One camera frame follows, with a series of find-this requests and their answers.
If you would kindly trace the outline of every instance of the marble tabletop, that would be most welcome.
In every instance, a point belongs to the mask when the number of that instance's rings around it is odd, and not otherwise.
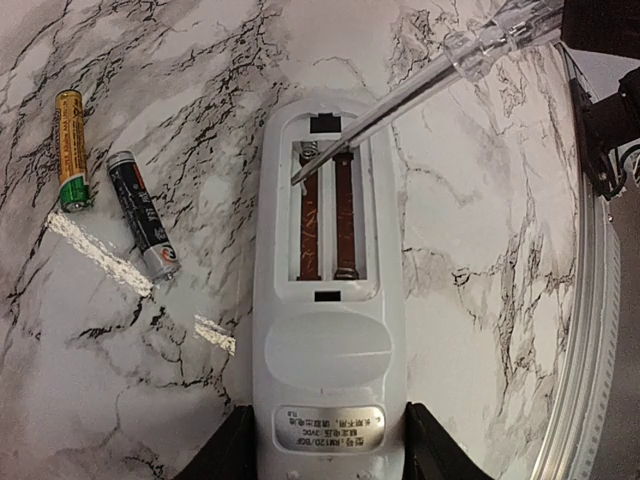
[[[270,112],[372,103],[490,0],[27,0],[0,17],[0,478],[170,479],[251,401]],[[57,203],[58,91],[86,109],[94,207]],[[390,129],[412,401],[527,478],[563,368],[578,168],[562,60],[498,62]],[[183,264],[151,289],[105,171],[136,153]]]

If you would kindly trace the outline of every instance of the white tape mark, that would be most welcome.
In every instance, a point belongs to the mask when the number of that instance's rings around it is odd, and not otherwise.
[[[196,315],[196,333],[212,344],[226,350],[231,355],[236,353],[236,339],[227,334],[227,331],[202,315]]]
[[[62,235],[78,252],[93,260],[107,275],[116,282],[127,284],[138,295],[148,297],[153,283],[140,273],[131,263],[113,255],[97,238],[83,232],[80,227],[65,215],[52,212],[47,217],[47,226]]]

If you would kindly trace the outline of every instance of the label sticker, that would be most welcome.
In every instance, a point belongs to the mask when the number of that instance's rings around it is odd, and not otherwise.
[[[276,439],[283,448],[302,452],[362,453],[384,438],[384,413],[378,407],[280,407]]]

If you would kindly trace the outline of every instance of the black slot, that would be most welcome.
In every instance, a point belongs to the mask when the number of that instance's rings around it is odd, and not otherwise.
[[[317,117],[311,117],[309,133],[340,132],[342,132],[342,120],[333,113],[321,113]]]
[[[342,300],[342,293],[340,290],[328,291],[328,292],[315,292],[316,302],[339,302]]]

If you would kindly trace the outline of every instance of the gray floor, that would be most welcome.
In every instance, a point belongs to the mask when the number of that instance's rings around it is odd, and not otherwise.
[[[592,479],[640,480],[640,191],[611,202],[620,237],[622,298],[609,407]]]

